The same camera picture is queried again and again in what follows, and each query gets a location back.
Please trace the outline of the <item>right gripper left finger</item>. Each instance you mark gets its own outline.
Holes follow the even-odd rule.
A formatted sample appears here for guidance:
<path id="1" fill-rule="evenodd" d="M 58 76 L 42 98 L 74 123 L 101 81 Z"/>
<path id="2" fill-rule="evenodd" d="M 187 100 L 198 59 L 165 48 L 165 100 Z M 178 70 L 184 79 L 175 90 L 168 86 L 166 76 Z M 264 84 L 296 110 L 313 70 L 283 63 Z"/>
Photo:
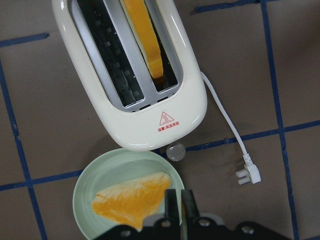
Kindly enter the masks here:
<path id="1" fill-rule="evenodd" d="M 180 214 L 175 189 L 167 189 L 164 192 L 164 218 L 171 225 L 180 225 Z"/>

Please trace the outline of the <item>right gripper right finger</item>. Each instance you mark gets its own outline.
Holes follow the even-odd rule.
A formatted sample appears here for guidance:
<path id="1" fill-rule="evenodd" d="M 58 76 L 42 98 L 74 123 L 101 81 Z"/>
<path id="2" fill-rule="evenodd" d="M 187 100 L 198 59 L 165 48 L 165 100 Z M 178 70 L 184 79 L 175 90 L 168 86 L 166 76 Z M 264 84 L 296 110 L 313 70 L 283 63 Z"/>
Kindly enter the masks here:
<path id="1" fill-rule="evenodd" d="M 193 223 L 200 217 L 196 200 L 192 190 L 181 190 L 182 214 L 187 223 Z"/>

